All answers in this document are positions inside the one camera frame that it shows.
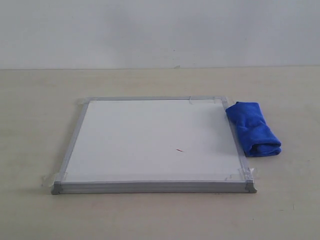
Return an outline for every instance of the table surface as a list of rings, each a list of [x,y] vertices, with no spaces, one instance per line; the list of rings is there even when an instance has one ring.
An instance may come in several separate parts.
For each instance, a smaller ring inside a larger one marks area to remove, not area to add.
[[[0,70],[0,239],[301,240],[320,234],[320,67]],[[50,195],[85,97],[225,95],[282,141],[257,194]]]

